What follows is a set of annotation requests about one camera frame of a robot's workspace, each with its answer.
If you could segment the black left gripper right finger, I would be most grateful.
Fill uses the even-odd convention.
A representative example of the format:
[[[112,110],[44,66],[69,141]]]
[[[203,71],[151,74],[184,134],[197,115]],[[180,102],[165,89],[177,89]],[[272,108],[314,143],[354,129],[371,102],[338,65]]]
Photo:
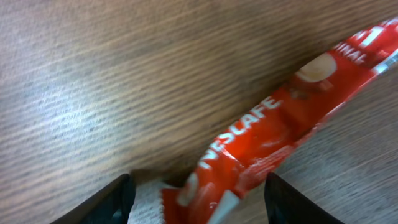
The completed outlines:
[[[269,224],[343,224],[273,172],[265,181],[264,201]]]

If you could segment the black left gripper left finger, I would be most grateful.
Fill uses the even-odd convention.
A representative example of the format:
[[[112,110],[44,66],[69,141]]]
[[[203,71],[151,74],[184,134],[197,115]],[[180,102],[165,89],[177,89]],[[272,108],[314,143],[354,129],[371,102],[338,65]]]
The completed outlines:
[[[52,224],[127,224],[136,185],[123,174]]]

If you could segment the red stick sachet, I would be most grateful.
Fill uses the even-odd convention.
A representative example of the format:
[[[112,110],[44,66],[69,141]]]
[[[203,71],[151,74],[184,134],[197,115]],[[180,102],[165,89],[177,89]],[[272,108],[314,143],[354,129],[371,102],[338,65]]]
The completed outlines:
[[[163,189],[166,223],[221,223],[350,98],[397,63],[397,19],[339,42],[218,135],[179,189]]]

